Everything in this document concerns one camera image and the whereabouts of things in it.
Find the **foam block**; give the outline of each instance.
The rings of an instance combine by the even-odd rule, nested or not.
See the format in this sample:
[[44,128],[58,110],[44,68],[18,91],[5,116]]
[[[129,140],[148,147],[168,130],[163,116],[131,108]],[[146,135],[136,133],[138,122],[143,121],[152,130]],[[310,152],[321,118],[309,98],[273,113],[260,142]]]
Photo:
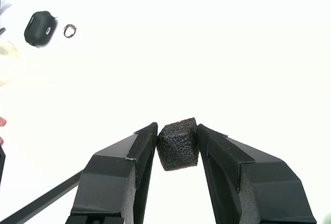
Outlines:
[[198,165],[195,118],[166,125],[157,140],[157,151],[165,171]]

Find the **tape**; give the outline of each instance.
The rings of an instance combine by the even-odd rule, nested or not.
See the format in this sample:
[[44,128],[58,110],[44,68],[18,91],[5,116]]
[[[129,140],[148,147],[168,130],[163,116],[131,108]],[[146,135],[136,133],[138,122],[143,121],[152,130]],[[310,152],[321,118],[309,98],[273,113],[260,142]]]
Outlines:
[[0,87],[12,77],[18,58],[18,51],[12,43],[0,41]]

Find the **white surface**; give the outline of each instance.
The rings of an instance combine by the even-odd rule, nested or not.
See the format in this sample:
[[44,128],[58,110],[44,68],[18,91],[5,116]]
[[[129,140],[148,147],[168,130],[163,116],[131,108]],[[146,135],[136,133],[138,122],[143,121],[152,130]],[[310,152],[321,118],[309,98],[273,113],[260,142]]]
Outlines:
[[[314,216],[331,212],[330,0],[14,0],[2,23],[21,53],[0,88],[7,154],[3,219],[156,121],[199,123],[285,160]],[[44,49],[23,32],[59,16]],[[65,39],[62,28],[78,30]],[[75,192],[29,224],[65,223]],[[155,157],[148,223],[215,223],[202,164],[163,172]]]

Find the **sponge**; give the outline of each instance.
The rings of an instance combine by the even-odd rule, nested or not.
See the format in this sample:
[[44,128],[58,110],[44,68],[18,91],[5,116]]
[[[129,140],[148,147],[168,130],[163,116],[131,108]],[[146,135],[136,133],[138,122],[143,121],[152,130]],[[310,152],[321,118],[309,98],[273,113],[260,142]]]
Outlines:
[[165,171],[198,165],[195,118],[166,125],[157,139],[157,151]]

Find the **black rod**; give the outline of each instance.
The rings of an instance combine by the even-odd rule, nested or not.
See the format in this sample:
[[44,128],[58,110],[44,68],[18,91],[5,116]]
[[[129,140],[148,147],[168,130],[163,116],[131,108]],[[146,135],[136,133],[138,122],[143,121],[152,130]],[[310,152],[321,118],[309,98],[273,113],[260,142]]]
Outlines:
[[29,203],[27,206],[21,208],[16,213],[1,221],[0,224],[26,223],[32,217],[43,211],[46,207],[48,207],[53,202],[68,193],[70,190],[75,188],[78,185],[81,173],[82,171],[65,180],[63,183],[51,189],[46,194],[43,194],[41,197]]

